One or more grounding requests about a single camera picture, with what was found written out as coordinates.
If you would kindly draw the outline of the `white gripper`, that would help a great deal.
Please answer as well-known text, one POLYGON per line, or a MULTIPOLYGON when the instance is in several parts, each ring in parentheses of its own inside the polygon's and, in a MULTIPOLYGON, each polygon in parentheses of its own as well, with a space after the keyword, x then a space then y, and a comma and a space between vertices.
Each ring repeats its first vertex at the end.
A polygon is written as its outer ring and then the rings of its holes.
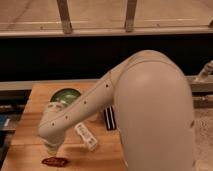
POLYGON ((44 144, 44 146, 46 148, 47 153, 50 156, 56 156, 57 152, 58 152, 60 146, 63 144, 63 142, 62 141, 58 141, 58 142, 52 143, 52 142, 49 142, 47 140, 44 140, 43 144, 44 144))

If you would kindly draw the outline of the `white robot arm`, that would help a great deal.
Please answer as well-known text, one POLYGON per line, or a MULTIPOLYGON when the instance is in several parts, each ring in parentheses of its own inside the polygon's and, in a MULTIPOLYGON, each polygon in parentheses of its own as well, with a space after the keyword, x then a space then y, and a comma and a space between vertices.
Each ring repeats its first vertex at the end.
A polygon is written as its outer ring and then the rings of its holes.
POLYGON ((46 111, 38 135, 50 153, 67 130, 113 106, 127 171, 196 171, 189 83, 165 54, 139 51, 109 70, 71 105, 46 111))

